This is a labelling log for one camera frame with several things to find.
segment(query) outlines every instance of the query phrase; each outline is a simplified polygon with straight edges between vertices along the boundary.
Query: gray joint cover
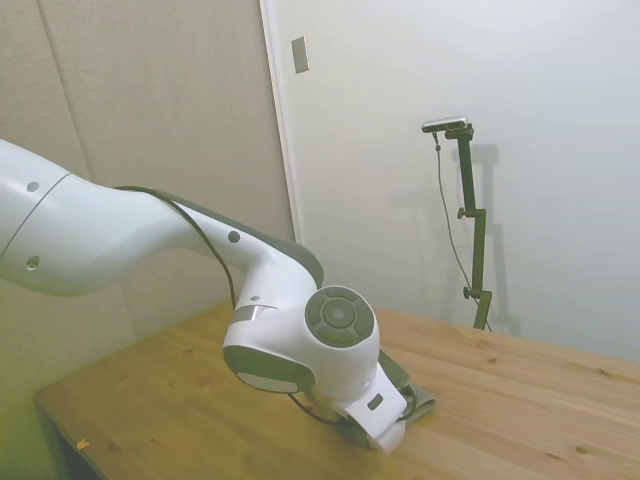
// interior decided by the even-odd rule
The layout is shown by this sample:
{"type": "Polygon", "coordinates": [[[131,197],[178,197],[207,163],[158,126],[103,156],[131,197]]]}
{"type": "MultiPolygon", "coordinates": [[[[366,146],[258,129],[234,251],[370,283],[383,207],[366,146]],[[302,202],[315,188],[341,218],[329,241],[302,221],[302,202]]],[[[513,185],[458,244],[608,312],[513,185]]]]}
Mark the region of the gray joint cover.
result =
{"type": "Polygon", "coordinates": [[[325,345],[347,348],[373,333],[375,315],[360,295],[344,287],[314,293],[304,312],[307,327],[325,345]]]}

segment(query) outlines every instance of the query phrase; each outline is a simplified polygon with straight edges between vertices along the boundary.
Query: wooden table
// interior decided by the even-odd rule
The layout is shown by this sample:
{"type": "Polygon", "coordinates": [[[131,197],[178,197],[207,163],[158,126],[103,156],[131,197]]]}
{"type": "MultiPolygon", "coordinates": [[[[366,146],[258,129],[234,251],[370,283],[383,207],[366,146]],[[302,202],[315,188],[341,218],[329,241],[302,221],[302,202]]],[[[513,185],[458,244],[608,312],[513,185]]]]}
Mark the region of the wooden table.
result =
{"type": "Polygon", "coordinates": [[[438,397],[387,457],[234,378],[230,316],[154,335],[39,405],[105,479],[640,479],[637,364],[380,311],[388,353],[438,397]]]}

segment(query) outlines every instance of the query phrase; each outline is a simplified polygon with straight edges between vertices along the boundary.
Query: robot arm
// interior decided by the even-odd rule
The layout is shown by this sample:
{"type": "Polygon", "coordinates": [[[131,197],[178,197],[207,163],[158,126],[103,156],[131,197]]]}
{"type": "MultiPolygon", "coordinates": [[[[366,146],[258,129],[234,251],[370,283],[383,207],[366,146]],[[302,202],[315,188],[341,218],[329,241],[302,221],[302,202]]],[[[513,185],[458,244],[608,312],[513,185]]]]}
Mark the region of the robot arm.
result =
{"type": "MultiPolygon", "coordinates": [[[[246,272],[223,348],[238,378],[271,392],[309,393],[373,445],[395,448],[407,402],[378,363],[378,326],[366,300],[344,287],[320,288],[322,267],[304,247],[171,198],[225,262],[246,272]]],[[[158,198],[95,185],[0,140],[0,278],[78,295],[168,248],[211,256],[158,198]]]]}

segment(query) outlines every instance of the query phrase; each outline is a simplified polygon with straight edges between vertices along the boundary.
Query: light switch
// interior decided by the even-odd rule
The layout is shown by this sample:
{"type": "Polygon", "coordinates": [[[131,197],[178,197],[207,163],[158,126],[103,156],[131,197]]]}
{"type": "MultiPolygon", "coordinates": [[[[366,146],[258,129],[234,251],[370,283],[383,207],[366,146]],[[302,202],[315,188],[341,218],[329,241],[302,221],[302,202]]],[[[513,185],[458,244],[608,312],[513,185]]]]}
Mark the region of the light switch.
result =
{"type": "Polygon", "coordinates": [[[291,42],[291,50],[293,50],[293,63],[296,67],[296,73],[302,73],[309,70],[307,40],[304,37],[296,38],[291,42]]]}

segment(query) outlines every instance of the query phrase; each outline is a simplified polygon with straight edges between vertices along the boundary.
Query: black metal stand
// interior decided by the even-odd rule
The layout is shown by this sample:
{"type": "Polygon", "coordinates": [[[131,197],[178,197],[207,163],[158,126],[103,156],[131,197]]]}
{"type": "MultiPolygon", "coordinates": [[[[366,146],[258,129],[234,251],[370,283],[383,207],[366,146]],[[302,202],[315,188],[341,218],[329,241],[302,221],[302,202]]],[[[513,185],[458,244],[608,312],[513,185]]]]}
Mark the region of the black metal stand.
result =
{"type": "Polygon", "coordinates": [[[458,218],[468,217],[474,219],[473,230],[473,269],[471,271],[471,290],[464,287],[464,298],[478,300],[476,318],[473,328],[484,330],[487,324],[487,315],[491,305],[492,294],[482,289],[484,277],[484,239],[487,226],[487,211],[476,208],[476,196],[473,187],[473,169],[471,168],[471,147],[473,140],[473,125],[467,123],[464,127],[446,130],[445,138],[458,141],[460,155],[460,175],[462,177],[462,193],[464,195],[464,208],[458,210],[458,218]]]}

